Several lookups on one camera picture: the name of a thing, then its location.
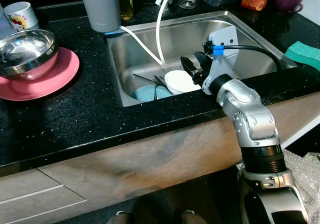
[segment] blue connector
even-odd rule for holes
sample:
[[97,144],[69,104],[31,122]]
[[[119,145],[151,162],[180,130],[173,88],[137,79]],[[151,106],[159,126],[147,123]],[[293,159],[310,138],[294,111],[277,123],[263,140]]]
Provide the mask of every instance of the blue connector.
[[224,45],[214,45],[213,46],[213,55],[215,56],[223,56],[224,55]]

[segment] cabinet drawer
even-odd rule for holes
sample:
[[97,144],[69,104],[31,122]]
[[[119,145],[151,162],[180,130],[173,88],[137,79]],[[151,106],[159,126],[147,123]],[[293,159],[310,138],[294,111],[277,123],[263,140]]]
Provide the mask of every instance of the cabinet drawer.
[[63,185],[25,197],[0,201],[0,224],[22,224],[23,220],[85,201]]
[[0,202],[59,185],[37,169],[4,176],[0,178]]

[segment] sink basin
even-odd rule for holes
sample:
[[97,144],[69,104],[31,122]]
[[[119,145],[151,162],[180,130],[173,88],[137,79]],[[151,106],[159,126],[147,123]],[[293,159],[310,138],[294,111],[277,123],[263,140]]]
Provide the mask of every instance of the sink basin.
[[[128,33],[119,31],[105,36],[108,61],[111,64],[118,102],[123,107],[142,103],[132,98],[131,95],[136,89],[150,85],[150,83],[133,77],[133,74],[153,79],[154,75],[164,77],[169,71],[183,70],[181,56],[189,58],[196,68],[200,68],[193,53],[203,52],[202,43],[208,41],[211,32],[231,25],[236,27],[239,45],[256,46],[269,50],[281,60],[283,69],[297,66],[228,11],[165,20],[161,22],[160,27],[160,43],[166,62],[164,66],[159,65],[150,57]],[[133,31],[156,56],[159,56],[155,22],[127,26],[127,28]],[[246,79],[274,72],[276,66],[268,56],[260,52],[240,50],[233,70],[240,79]]]

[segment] black countertop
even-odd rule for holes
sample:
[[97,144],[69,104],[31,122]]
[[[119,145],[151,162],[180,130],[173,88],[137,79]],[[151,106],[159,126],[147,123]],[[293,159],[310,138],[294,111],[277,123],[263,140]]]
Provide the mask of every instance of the black countertop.
[[[146,4],[123,25],[154,22],[158,10]],[[319,48],[319,26],[297,13],[213,8],[202,1],[193,10],[173,6],[162,19],[221,10],[235,14],[282,52],[296,41]],[[116,100],[104,35],[91,29],[83,4],[40,11],[49,20],[42,26],[54,32],[61,47],[77,54],[80,69],[69,84],[48,96],[22,102],[0,99],[0,177],[224,116],[201,90],[122,107]],[[276,103],[318,91],[319,77],[313,67],[300,65],[244,82],[262,99],[275,87],[270,101]]]

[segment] gray thermos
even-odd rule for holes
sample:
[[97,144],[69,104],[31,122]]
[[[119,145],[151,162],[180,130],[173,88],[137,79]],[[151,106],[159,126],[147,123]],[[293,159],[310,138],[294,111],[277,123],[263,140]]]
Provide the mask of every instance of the gray thermos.
[[83,0],[93,30],[107,33],[121,25],[119,0]]

